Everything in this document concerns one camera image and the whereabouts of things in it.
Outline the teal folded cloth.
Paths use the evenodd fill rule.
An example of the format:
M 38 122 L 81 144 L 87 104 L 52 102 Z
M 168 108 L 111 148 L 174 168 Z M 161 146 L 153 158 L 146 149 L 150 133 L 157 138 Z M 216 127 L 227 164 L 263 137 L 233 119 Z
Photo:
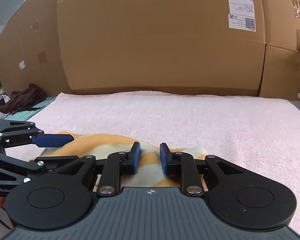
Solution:
M 15 114 L 8 115 L 5 120 L 10 121 L 27 121 L 40 111 L 42 111 L 45 107 L 47 107 L 50 103 L 52 103 L 56 99 L 55 96 L 47 97 L 44 101 L 34 105 L 28 110 L 17 112 Z

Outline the dark brown garment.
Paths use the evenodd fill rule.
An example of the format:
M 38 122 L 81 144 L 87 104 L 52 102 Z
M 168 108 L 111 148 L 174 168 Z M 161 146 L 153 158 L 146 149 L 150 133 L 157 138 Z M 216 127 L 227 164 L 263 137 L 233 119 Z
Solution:
M 15 114 L 28 110 L 46 98 L 47 94 L 39 86 L 30 83 L 29 87 L 23 91 L 13 91 L 10 94 L 10 101 L 2 107 L 2 110 Z

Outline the small white label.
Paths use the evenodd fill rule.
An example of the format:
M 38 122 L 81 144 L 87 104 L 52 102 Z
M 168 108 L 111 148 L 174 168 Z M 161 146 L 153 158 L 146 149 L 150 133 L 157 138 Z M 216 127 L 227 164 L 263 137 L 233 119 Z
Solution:
M 25 68 L 25 62 L 24 61 L 19 62 L 18 66 L 19 66 L 20 70 L 24 69 Z

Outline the left cardboard box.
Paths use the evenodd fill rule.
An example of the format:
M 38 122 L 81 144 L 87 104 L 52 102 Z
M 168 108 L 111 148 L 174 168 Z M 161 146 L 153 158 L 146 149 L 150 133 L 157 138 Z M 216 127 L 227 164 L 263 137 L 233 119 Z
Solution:
M 0 81 L 6 94 L 30 83 L 49 96 L 71 92 L 61 60 L 56 2 L 25 0 L 1 32 Z

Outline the pink towel mat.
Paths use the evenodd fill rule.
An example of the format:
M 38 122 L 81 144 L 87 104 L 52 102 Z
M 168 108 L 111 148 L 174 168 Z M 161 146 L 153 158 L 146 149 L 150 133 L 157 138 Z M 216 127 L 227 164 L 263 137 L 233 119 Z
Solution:
M 300 234 L 300 111 L 289 101 L 160 92 L 61 93 L 31 121 L 46 133 L 119 134 L 154 146 L 203 147 L 296 195 Z

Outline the large centre cardboard box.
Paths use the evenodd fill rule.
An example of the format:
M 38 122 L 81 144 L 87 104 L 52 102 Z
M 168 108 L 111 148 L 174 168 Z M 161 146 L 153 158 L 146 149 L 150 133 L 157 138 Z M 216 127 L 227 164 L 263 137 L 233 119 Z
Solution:
M 230 29 L 228 0 L 57 0 L 59 46 L 76 93 L 162 90 L 257 96 L 266 48 Z

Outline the right lower cardboard box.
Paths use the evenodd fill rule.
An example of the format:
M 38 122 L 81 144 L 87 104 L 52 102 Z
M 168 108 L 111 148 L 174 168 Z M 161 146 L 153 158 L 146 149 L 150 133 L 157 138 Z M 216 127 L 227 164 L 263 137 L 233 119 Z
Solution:
M 298 99 L 300 93 L 300 53 L 266 46 L 260 97 Z

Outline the white shipping label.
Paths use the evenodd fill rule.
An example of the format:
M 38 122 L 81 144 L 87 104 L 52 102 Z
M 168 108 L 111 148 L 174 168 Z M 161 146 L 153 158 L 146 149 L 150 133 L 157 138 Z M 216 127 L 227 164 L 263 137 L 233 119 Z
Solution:
M 251 0 L 228 0 L 230 29 L 256 31 L 254 2 Z

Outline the right upper cardboard box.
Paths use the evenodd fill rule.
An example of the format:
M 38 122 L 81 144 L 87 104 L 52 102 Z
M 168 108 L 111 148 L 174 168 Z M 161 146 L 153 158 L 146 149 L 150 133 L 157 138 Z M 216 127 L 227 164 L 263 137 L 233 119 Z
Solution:
M 262 0 L 266 44 L 300 53 L 300 0 Z

